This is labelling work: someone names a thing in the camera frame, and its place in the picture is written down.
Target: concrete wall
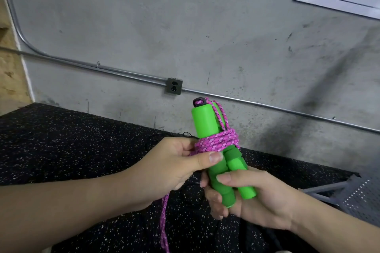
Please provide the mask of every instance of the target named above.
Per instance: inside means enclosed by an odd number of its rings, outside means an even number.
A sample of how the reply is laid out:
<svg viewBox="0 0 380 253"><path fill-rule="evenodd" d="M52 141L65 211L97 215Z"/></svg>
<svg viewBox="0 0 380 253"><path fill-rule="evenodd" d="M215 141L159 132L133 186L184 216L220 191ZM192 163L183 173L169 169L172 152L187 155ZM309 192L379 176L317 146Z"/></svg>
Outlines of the concrete wall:
<svg viewBox="0 0 380 253"><path fill-rule="evenodd" d="M14 1L27 38L50 54L380 128L378 20L292 0ZM38 60L27 68L37 102L195 133L195 95ZM345 169L378 153L379 135L222 104L247 148Z"/></svg>

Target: pink rope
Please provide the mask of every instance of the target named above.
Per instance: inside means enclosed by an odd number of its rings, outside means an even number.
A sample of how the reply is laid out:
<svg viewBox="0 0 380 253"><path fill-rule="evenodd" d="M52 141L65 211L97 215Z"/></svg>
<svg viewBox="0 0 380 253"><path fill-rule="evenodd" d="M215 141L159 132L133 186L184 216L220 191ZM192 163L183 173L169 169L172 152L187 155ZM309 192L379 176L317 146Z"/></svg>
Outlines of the pink rope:
<svg viewBox="0 0 380 253"><path fill-rule="evenodd" d="M209 152L209 151L223 151L230 145L235 145L237 148L240 148L239 146L239 136L236 134L235 129L230 128L230 125L228 124L227 115L224 112L223 107L221 104L217 101L210 101L208 97L205 98L205 101L207 104L210 104L212 106L212 109L215 112L215 115L219 121L219 124L222 128L222 132L211 135L209 137L201 138L199 141L195 144L195 150L191 152L190 155L195 155L201 152ZM216 109L214 102L216 105L218 105L220 112L224 118L224 122L226 123L226 126L224 126L223 121L221 120L220 114L218 110ZM198 100L195 102L196 105L202 104L203 100ZM170 253L169 251L169 245L168 245L168 238L165 233L165 223L166 223L166 206L168 204L169 199L169 193L165 195L164 198L162 198L162 211L161 211L161 217L160 217L160 229L161 229L161 247L165 250L165 253Z"/></svg>

